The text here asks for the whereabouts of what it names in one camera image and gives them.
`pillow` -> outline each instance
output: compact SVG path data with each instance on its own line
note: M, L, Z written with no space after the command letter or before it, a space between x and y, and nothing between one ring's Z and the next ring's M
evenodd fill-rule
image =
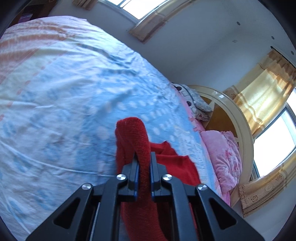
M188 119L193 125L193 131L205 131L202 123L193 116L193 112L189 108L187 102L185 101L183 96L180 94L180 92L175 88L175 86L171 85L171 87L175 89L176 95L179 97L181 104L184 106Z
M232 132L202 131L200 133L210 155L222 193L239 183L242 162Z
M187 102L194 116L198 120L209 121L212 108L200 97L196 90L190 89L187 85L175 84L175 88Z

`beige curtain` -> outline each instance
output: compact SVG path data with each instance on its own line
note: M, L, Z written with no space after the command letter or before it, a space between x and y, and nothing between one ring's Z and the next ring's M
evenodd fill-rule
M240 107L255 139L282 110L295 82L295 67L272 50L237 85L224 93ZM295 174L296 149L268 175L241 185L243 216L254 213L274 199Z
M135 25L129 33L145 43L171 17L194 1L196 0L168 0Z
M295 82L295 67L272 50L224 93L242 110L255 139L281 111Z
M75 6L84 8L86 10L91 10L98 0L73 0L72 3Z

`lace curtain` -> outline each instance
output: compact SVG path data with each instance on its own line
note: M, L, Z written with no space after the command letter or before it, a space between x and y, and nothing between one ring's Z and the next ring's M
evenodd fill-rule
M295 67L272 50L237 85L224 93L242 110L255 139L280 113L295 83ZM275 198L295 174L296 149L268 175L241 185L239 191L244 217Z

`white wall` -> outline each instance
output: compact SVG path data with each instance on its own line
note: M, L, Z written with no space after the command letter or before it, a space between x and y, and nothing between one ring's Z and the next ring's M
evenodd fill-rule
M139 52L169 80L179 83L222 91L237 83L270 51L271 45L296 63L296 50L288 36L258 0L196 1L146 44L128 33L133 22L102 3L86 11L73 6L72 0L60 0L50 15L87 19ZM246 218L266 241L271 241L288 219L296 203L295 188L293 180L273 201ZM235 210L242 212L239 203Z

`pink quilt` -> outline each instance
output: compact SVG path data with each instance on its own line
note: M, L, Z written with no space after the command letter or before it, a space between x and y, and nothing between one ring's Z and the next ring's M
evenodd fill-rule
M229 191L238 184L242 173L238 145L230 131L202 131L200 135L209 152L222 195L228 199Z

